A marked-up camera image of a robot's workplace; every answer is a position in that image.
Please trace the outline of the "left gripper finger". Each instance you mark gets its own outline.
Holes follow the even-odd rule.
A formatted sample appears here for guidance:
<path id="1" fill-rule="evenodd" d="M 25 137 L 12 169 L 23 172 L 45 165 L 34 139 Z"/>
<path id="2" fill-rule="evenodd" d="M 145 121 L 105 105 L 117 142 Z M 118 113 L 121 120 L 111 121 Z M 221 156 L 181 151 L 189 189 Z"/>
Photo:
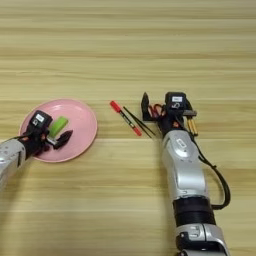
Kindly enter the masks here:
<path id="1" fill-rule="evenodd" d="M 65 146 L 69 139 L 71 138 L 73 134 L 73 131 L 72 130 L 68 130 L 66 132 L 64 132 L 57 140 L 56 140 L 56 143 L 53 145 L 53 148 L 55 150 L 58 150 L 59 148 Z"/>

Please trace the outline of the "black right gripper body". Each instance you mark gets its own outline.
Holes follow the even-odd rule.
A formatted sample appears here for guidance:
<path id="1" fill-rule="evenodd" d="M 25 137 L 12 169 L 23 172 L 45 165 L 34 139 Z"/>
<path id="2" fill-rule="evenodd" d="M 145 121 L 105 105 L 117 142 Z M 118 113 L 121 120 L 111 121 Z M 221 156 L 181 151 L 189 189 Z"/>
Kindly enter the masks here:
<path id="1" fill-rule="evenodd" d="M 157 118 L 155 121 L 162 136 L 173 130 L 184 130 L 184 124 L 174 115 L 169 115 L 164 107 L 154 107 Z"/>

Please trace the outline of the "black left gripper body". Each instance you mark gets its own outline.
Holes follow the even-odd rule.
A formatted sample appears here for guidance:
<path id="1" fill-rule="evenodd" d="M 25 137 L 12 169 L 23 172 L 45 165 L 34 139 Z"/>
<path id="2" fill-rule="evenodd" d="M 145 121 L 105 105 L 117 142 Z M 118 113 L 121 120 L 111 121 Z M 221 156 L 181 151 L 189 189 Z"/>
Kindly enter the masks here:
<path id="1" fill-rule="evenodd" d="M 26 157 L 40 155 L 41 153 L 48 151 L 53 144 L 48 140 L 49 130 L 34 130 L 31 132 L 25 132 L 18 137 L 18 141 L 22 143 L 26 151 Z"/>

